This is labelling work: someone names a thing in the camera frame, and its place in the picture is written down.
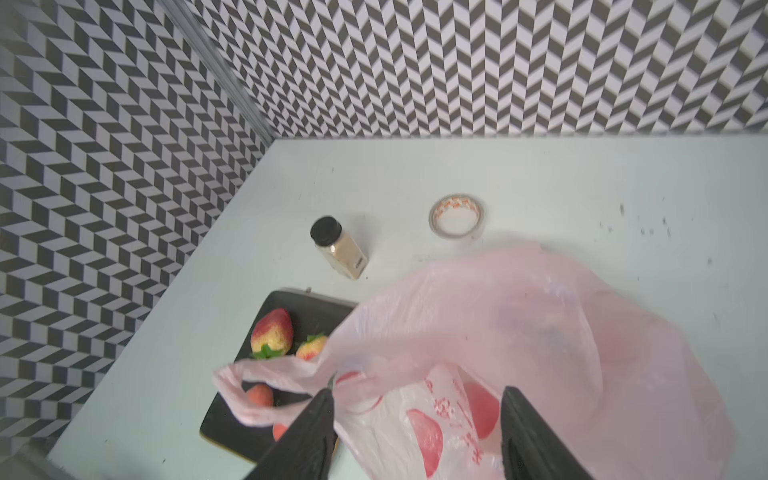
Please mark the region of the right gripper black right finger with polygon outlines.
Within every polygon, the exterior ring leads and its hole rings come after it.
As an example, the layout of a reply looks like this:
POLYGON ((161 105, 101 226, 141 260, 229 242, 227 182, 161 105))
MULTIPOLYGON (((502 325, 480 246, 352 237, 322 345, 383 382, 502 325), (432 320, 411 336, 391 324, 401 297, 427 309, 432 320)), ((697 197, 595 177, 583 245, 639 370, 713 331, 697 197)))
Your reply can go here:
POLYGON ((504 389, 500 425, 506 479, 593 480, 517 387, 504 389))

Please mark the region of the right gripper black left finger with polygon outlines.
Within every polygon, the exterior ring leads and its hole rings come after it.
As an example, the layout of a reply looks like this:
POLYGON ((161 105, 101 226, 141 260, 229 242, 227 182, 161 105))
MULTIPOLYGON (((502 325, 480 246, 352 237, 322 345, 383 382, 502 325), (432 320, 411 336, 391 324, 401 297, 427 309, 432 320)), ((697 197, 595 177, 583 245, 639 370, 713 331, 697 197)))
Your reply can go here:
POLYGON ((332 390, 318 392, 246 480, 325 480, 337 443, 332 390))

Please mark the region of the orange fake peach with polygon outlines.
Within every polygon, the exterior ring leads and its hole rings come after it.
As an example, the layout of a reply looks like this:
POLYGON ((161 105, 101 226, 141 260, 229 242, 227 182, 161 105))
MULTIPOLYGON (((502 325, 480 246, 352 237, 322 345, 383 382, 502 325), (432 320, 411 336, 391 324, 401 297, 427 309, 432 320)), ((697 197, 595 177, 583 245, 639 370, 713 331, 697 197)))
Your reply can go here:
POLYGON ((246 391, 246 396, 252 404, 258 407, 268 408, 274 405, 274 392, 266 384, 256 384, 250 387, 246 391))
POLYGON ((288 426, 281 423, 276 423, 272 427, 272 435, 275 442, 278 442, 281 437, 285 434, 285 432, 288 430, 288 426))

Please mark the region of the red fake strawberry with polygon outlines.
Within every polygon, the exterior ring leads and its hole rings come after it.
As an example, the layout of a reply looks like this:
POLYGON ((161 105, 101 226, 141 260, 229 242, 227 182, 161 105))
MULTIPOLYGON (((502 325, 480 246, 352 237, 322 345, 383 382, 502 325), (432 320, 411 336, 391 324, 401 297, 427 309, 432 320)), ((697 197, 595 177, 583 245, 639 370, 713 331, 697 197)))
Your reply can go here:
POLYGON ((325 334, 311 335, 298 347, 295 356, 304 361, 310 361, 319 356, 328 341, 325 334))
POLYGON ((286 355, 292 348, 294 329, 290 314, 283 308, 272 310, 254 326, 250 336, 250 357, 256 360, 286 355))

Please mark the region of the pink plastic bag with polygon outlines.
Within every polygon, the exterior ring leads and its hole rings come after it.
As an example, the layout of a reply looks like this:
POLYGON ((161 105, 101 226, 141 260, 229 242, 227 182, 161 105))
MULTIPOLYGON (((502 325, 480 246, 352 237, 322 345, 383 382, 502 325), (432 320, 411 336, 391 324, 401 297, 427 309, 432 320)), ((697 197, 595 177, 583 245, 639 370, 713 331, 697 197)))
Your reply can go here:
POLYGON ((438 262, 360 303, 300 381, 372 479, 499 479, 517 387, 596 479, 723 479, 732 421, 682 331, 539 247, 438 262))

